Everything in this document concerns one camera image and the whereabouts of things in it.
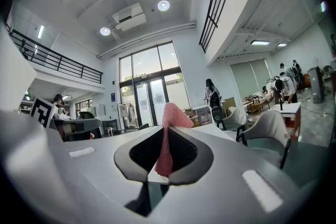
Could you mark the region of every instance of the rectangular ceiling light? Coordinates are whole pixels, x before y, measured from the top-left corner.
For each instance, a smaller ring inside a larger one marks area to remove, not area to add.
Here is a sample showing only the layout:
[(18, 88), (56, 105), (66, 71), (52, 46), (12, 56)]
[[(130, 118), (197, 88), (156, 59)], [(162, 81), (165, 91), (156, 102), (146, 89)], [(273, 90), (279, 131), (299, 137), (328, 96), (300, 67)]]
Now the rectangular ceiling light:
[(262, 41), (262, 40), (253, 40), (251, 42), (252, 45), (262, 45), (262, 46), (265, 46), (265, 45), (268, 45), (269, 44), (269, 41)]
[(41, 25), (41, 27), (40, 27), (40, 31), (38, 32), (38, 38), (41, 38), (41, 36), (42, 36), (42, 33), (43, 33), (43, 30), (44, 30), (44, 26), (43, 25)]

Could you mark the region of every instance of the black hair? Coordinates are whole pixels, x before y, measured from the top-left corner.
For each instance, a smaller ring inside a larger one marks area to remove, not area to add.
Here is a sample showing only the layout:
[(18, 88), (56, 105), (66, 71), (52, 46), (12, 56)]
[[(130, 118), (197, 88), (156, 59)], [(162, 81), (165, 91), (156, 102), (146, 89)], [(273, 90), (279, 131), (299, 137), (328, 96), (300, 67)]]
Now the black hair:
[(212, 81), (211, 81), (211, 79), (207, 79), (206, 81), (205, 81), (205, 85), (207, 86), (207, 87), (209, 87), (209, 89), (210, 89), (210, 91), (211, 92), (213, 92), (214, 91), (214, 84), (212, 83)]
[(282, 91), (282, 80), (281, 79), (278, 79), (275, 82), (275, 87), (277, 88), (278, 93), (280, 93)]
[(57, 94), (57, 95), (55, 95), (54, 99), (52, 100), (52, 103), (54, 104), (54, 103), (56, 103), (59, 100), (63, 100), (63, 96), (60, 93)]

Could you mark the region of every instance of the hanging clothes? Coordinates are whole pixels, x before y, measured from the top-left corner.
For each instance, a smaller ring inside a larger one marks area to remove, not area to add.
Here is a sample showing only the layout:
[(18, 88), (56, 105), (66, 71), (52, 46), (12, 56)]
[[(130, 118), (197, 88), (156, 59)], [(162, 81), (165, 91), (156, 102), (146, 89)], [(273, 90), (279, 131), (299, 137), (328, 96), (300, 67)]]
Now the hanging clothes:
[(135, 112), (134, 112), (134, 106), (132, 105), (132, 103), (129, 103), (128, 105), (128, 120), (130, 122), (134, 121), (135, 119)]
[(119, 106), (119, 109), (120, 109), (120, 115), (121, 115), (122, 117), (127, 117), (127, 106), (124, 105), (124, 104), (121, 104), (121, 105)]

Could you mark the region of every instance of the white chair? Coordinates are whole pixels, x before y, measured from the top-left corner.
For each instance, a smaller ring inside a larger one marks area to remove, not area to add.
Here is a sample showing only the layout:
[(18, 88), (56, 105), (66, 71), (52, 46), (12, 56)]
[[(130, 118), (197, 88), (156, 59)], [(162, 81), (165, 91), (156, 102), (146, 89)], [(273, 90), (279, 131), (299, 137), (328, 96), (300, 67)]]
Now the white chair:
[(244, 108), (236, 108), (232, 114), (223, 120), (224, 131), (237, 141), (240, 131), (245, 131), (247, 115)]
[(281, 113), (276, 110), (264, 112), (250, 129), (239, 135), (237, 140), (242, 140), (243, 144), (247, 146), (246, 141), (254, 138), (270, 138), (281, 143), (285, 148), (282, 156), (275, 151), (265, 148), (252, 147), (252, 149), (262, 158), (282, 169), (290, 146), (290, 135)]

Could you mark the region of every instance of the round ceiling light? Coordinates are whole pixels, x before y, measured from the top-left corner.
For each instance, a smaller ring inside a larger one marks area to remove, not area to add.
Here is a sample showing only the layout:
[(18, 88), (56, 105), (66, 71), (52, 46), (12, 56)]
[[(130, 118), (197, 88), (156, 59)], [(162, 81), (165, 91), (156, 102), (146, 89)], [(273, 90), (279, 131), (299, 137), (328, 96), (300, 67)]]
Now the round ceiling light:
[(169, 2), (166, 1), (166, 0), (162, 0), (162, 1), (160, 1), (160, 2), (158, 3), (158, 5), (157, 5), (157, 8), (158, 8), (160, 11), (162, 11), (162, 12), (165, 12), (166, 10), (168, 10), (169, 7), (170, 7), (170, 4), (169, 4)]
[(108, 36), (109, 34), (111, 34), (111, 30), (107, 27), (102, 27), (100, 29), (100, 33), (103, 35), (103, 36)]

